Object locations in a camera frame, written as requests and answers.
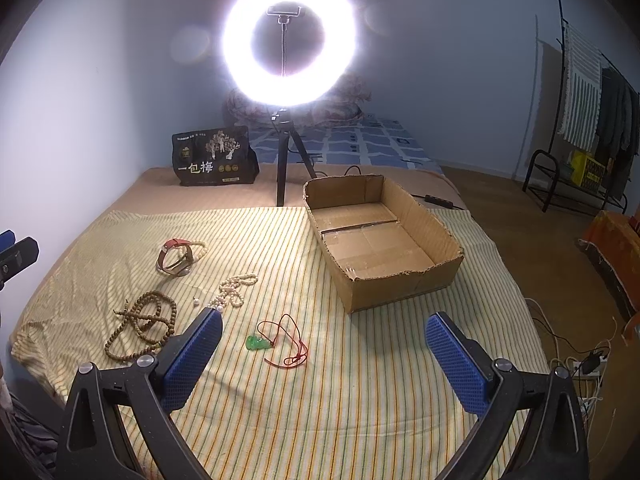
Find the tan bed sheet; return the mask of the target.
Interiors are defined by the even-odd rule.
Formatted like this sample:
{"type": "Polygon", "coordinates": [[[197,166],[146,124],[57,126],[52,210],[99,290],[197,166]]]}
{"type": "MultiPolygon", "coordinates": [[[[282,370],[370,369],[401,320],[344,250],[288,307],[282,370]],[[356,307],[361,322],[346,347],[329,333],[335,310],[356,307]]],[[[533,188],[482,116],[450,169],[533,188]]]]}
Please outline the tan bed sheet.
{"type": "MultiPolygon", "coordinates": [[[[382,174],[405,191],[416,196],[423,207],[423,197],[431,195],[449,200],[461,209],[465,203],[454,184],[442,174],[433,171],[402,169],[384,166],[322,165],[320,170],[328,176],[343,174],[382,174]]],[[[182,186],[170,168],[152,168],[145,171],[131,188],[112,205],[114,210],[136,214],[169,214],[170,212],[272,207],[276,204],[277,166],[262,164],[253,184],[223,186],[182,186]]]]}

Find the yellow striped cloth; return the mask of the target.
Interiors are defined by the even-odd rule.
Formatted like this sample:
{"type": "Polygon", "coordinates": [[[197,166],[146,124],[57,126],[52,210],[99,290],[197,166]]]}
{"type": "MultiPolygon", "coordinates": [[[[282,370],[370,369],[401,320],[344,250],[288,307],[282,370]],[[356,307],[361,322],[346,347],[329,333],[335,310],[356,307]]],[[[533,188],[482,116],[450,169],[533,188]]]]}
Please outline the yellow striped cloth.
{"type": "Polygon", "coordinates": [[[77,367],[112,368],[140,349],[119,315],[147,292],[182,332],[229,278],[253,275],[224,309],[221,341],[172,418],[215,479],[431,479],[473,426],[424,340],[446,312],[520,370],[547,369],[518,285],[465,210],[439,220],[464,250],[438,292],[345,312],[300,208],[173,214],[113,211],[76,240],[26,306],[14,359],[58,400],[77,367]],[[192,243],[189,274],[156,270],[166,240],[192,243]],[[201,304],[193,305],[198,298],[201,304]]]}

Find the black printed package bag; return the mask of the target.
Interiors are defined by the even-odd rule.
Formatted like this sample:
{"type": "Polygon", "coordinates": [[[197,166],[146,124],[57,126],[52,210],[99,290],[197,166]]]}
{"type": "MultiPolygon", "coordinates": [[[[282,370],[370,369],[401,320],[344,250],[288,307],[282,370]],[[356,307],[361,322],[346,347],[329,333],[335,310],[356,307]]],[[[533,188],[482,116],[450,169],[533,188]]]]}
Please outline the black printed package bag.
{"type": "Polygon", "coordinates": [[[245,126],[176,133],[171,144],[172,168],[183,186],[253,184],[259,174],[245,126]]]}

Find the white striped hanging towel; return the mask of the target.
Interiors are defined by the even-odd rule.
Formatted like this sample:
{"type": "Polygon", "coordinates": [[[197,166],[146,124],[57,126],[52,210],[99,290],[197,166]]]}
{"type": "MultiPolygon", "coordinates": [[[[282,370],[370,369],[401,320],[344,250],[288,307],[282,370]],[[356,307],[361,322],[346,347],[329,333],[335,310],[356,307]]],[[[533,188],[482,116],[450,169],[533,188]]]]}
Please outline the white striped hanging towel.
{"type": "Polygon", "coordinates": [[[600,50],[569,22],[564,24],[564,79],[558,135],[590,152],[596,142],[602,94],[600,50]]]}

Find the dark hanging garment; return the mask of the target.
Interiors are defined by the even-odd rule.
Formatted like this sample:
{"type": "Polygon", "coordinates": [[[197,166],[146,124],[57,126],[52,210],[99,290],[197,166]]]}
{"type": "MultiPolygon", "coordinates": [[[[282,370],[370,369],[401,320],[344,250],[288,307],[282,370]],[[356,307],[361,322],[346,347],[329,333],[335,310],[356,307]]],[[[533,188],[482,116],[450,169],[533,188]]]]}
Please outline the dark hanging garment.
{"type": "Polygon", "coordinates": [[[639,95],[611,67],[602,70],[596,161],[605,166],[608,195],[620,200],[639,154],[639,95]]]}

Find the folded floral quilt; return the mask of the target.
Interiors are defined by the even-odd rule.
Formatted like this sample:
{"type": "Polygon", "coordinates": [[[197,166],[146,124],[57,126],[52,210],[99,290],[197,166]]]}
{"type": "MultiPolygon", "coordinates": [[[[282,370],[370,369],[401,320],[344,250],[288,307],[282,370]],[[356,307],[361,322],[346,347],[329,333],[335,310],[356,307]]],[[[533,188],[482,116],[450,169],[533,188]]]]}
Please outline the folded floral quilt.
{"type": "MultiPolygon", "coordinates": [[[[288,110],[296,127],[348,126],[363,118],[360,104],[370,99],[371,91],[363,79],[346,73],[320,99],[288,110]]],[[[238,89],[230,90],[224,102],[226,119],[250,128],[270,126],[278,110],[280,106],[254,102],[238,89]]]]}

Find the blue checkered bed sheet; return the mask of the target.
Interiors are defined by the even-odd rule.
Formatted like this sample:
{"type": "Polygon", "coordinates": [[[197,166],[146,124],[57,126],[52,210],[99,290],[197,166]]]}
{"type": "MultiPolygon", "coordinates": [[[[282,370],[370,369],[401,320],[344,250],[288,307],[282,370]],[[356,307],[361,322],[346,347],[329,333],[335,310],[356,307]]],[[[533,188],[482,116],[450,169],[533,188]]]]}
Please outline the blue checkered bed sheet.
{"type": "Polygon", "coordinates": [[[384,166],[442,174],[439,164],[397,120],[369,114],[351,125],[297,127],[296,131],[316,164],[384,166]]]}

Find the black tripod stand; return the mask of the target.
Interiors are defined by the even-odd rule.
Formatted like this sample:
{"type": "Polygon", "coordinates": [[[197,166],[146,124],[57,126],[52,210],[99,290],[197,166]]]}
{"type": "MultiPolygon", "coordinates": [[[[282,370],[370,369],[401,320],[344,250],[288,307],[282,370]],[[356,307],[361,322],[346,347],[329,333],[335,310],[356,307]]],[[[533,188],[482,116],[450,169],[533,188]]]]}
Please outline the black tripod stand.
{"type": "Polygon", "coordinates": [[[271,116],[271,125],[278,135],[276,206],[283,207],[288,184],[303,185],[303,177],[300,174],[294,174],[294,180],[288,177],[288,170],[290,169],[288,164],[289,154],[298,155],[307,171],[307,181],[318,177],[326,177],[326,173],[322,170],[316,170],[314,160],[308,153],[302,136],[294,125],[292,114],[287,108],[280,108],[271,116]]]}

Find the yellow box on rack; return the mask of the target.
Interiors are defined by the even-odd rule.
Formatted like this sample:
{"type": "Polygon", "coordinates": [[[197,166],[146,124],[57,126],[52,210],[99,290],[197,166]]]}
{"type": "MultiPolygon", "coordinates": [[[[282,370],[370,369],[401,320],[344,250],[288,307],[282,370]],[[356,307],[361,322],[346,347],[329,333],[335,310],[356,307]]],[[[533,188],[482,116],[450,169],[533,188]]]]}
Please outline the yellow box on rack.
{"type": "Polygon", "coordinates": [[[573,168],[570,180],[574,185],[593,192],[600,188],[605,175],[605,166],[594,160],[588,153],[579,150],[572,151],[570,166],[573,168]]]}

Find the white power strip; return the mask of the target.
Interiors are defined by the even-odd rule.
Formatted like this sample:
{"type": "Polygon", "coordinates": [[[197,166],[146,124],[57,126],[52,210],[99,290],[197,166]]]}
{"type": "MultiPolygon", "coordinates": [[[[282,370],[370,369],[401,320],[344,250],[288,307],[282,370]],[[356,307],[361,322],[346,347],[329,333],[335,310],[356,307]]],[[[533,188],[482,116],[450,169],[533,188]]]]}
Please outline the white power strip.
{"type": "Polygon", "coordinates": [[[569,356],[565,360],[553,358],[550,364],[564,366],[570,374],[575,376],[596,377],[604,372],[606,364],[608,364],[608,358],[600,352],[597,352],[593,356],[586,356],[583,359],[573,358],[572,356],[569,356]]]}

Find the black clothes rack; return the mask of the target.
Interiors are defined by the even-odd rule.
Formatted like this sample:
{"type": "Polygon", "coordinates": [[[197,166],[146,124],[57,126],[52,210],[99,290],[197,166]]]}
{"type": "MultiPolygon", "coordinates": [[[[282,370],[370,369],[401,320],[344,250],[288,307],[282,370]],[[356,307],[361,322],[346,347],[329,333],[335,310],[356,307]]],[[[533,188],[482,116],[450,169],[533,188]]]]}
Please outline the black clothes rack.
{"type": "Polygon", "coordinates": [[[639,92],[558,4],[558,90],[553,122],[533,140],[522,191],[543,211],[561,208],[594,216],[626,214],[626,186],[639,156],[639,92]]]}

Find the red strap wristwatch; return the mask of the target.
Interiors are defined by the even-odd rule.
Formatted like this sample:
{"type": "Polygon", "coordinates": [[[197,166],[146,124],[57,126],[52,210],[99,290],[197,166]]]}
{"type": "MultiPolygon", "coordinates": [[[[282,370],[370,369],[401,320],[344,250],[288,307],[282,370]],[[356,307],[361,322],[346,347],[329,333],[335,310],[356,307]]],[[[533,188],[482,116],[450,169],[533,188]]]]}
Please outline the red strap wristwatch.
{"type": "Polygon", "coordinates": [[[190,273],[194,262],[192,243],[182,238],[172,238],[160,248],[155,267],[161,274],[181,278],[190,273]]]}

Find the brown cardboard box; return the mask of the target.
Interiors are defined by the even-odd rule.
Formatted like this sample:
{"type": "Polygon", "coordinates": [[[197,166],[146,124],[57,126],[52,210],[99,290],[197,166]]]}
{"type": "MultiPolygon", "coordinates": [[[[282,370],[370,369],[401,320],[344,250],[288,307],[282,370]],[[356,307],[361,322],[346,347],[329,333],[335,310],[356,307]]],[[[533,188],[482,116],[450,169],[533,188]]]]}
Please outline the brown cardboard box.
{"type": "Polygon", "coordinates": [[[464,259],[436,214],[382,174],[310,180],[303,199],[348,314],[445,288],[464,259]]]}

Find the orange covered furniture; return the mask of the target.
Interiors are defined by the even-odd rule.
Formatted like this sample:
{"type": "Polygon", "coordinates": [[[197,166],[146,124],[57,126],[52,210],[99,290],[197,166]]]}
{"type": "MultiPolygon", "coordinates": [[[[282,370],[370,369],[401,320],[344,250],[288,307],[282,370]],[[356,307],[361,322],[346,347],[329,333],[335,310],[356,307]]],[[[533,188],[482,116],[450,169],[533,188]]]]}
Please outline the orange covered furniture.
{"type": "Polygon", "coordinates": [[[630,346],[639,338],[639,221],[602,210],[576,244],[610,288],[625,321],[620,336],[630,346]]]}

